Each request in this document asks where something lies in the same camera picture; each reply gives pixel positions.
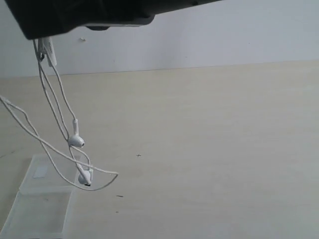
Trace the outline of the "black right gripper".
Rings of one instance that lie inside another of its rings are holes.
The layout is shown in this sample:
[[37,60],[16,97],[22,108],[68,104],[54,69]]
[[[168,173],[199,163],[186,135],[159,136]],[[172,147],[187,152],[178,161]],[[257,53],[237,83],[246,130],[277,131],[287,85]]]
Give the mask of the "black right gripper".
[[207,0],[7,0],[28,40],[65,34],[84,26],[93,31],[150,24],[156,15],[208,4]]

